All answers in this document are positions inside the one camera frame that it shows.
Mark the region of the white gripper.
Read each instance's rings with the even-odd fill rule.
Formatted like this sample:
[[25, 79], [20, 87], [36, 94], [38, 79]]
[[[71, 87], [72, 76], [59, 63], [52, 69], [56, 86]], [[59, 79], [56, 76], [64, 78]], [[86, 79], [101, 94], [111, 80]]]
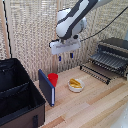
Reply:
[[[76, 50], [76, 49], [79, 49], [80, 47], [81, 47], [80, 39], [73, 39], [73, 38], [70, 38], [70, 39], [67, 39], [64, 41], [57, 39], [50, 43], [52, 55]], [[71, 59], [73, 58], [73, 53], [70, 53], [70, 58]]]

